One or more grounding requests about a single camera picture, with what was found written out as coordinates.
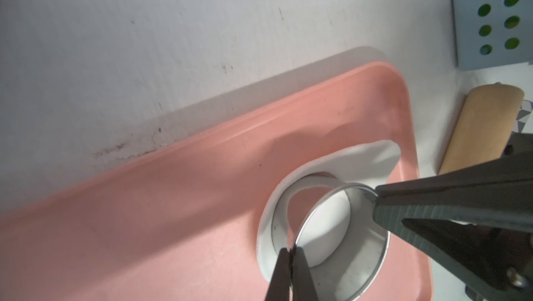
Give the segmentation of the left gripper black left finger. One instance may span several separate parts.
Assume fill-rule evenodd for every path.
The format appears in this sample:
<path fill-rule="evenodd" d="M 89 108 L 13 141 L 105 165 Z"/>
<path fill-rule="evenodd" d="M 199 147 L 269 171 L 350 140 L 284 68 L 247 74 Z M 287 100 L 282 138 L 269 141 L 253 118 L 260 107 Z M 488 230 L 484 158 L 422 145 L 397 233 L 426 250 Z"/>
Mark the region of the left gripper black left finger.
<path fill-rule="evenodd" d="M 289 301 L 291 289 L 291 255 L 287 248 L 278 254 L 265 301 Z"/>

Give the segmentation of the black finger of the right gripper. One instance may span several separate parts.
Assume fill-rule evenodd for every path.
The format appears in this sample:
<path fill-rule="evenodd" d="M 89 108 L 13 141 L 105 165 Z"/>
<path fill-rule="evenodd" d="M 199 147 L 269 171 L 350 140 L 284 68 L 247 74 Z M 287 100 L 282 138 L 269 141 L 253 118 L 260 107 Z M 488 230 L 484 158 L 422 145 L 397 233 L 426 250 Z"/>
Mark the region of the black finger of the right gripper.
<path fill-rule="evenodd" d="M 532 299 L 532 136 L 496 160 L 376 187 L 373 220 L 486 300 Z"/>

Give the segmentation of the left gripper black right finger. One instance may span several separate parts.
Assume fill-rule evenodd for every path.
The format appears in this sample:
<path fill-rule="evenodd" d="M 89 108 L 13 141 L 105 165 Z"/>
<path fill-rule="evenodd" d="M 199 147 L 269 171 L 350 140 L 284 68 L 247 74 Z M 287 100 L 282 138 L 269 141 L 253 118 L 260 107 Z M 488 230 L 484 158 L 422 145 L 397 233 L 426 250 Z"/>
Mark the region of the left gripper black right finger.
<path fill-rule="evenodd" d="M 295 247 L 291 250 L 291 286 L 293 300 L 319 300 L 304 249 L 301 247 Z"/>

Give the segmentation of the wooden dough roller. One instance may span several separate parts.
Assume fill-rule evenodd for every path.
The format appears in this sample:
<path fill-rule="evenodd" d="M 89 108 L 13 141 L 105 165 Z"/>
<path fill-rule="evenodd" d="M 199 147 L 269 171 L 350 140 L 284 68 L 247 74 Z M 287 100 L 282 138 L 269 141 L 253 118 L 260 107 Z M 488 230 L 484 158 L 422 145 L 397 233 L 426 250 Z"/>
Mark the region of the wooden dough roller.
<path fill-rule="evenodd" d="M 438 174 L 500 158 L 524 96 L 522 89 L 504 84 L 472 89 L 464 101 Z"/>

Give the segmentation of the pink tray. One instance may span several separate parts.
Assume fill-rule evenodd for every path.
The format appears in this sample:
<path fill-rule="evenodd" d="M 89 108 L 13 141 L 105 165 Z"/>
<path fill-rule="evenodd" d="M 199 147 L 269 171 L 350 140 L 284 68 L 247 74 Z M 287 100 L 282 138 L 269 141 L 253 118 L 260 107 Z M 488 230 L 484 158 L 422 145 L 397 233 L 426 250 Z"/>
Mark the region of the pink tray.
<path fill-rule="evenodd" d="M 255 240 L 282 179 L 391 140 L 418 177 L 408 87 L 372 62 L 1 219 L 3 300 L 263 300 Z"/>

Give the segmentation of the white dough piece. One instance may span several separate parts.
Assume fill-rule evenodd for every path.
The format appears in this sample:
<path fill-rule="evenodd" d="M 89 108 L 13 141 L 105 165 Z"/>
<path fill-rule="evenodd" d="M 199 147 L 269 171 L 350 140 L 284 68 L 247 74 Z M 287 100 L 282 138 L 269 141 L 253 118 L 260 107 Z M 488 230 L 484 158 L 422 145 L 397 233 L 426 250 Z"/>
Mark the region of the white dough piece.
<path fill-rule="evenodd" d="M 258 226 L 256 258 L 262 277 L 270 281 L 278 253 L 271 236 L 273 213 L 279 198 L 297 180 L 312 173 L 331 173 L 344 183 L 370 187 L 384 184 L 401 159 L 399 145 L 391 140 L 358 144 L 307 162 L 294 169 L 273 188 Z"/>

